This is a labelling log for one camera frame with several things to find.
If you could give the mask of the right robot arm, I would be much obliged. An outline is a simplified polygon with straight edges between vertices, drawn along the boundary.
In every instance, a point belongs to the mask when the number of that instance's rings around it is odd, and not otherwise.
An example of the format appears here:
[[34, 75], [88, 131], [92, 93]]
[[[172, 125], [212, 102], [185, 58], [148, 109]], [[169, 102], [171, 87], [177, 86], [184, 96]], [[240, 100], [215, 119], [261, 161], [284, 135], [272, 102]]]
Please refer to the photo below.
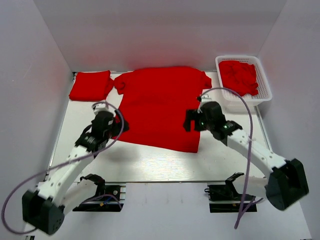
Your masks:
[[253, 140], [242, 126], [226, 120], [216, 101], [200, 103], [198, 109], [188, 109], [183, 128], [189, 132], [191, 123], [197, 132], [209, 131], [225, 146], [250, 158], [263, 177], [235, 173], [225, 180], [225, 194], [236, 200], [243, 194], [267, 199], [276, 209], [286, 210], [309, 194], [309, 186], [302, 162], [288, 160]]

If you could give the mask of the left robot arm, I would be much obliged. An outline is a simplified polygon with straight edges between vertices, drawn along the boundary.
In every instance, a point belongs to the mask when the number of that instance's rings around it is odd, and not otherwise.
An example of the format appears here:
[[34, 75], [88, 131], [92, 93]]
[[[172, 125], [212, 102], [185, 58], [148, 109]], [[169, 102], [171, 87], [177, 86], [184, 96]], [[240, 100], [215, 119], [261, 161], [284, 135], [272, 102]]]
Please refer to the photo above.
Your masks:
[[96, 174], [80, 177], [81, 172], [106, 150], [110, 139], [116, 140], [129, 129], [119, 110], [101, 110], [77, 139], [66, 163], [54, 167], [54, 173], [35, 191], [22, 196], [22, 217], [25, 222], [51, 236], [61, 227], [65, 216], [90, 198], [105, 196], [105, 180]]

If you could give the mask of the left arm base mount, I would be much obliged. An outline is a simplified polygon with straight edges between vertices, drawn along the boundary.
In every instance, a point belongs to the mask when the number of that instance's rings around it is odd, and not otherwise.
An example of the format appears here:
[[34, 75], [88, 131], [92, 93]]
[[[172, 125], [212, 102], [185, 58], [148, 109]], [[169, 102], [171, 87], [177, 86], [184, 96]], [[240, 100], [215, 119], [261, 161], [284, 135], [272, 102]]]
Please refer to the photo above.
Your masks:
[[124, 183], [105, 183], [100, 186], [93, 197], [75, 207], [73, 212], [119, 213], [126, 197]]

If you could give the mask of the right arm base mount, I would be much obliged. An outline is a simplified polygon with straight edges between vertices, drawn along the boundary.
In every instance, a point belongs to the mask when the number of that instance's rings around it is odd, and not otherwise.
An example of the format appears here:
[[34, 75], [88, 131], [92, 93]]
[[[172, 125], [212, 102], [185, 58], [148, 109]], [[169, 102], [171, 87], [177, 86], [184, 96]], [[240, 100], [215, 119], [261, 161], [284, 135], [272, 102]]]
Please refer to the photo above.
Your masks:
[[241, 195], [232, 193], [225, 184], [210, 184], [204, 192], [208, 196], [210, 213], [238, 213]]

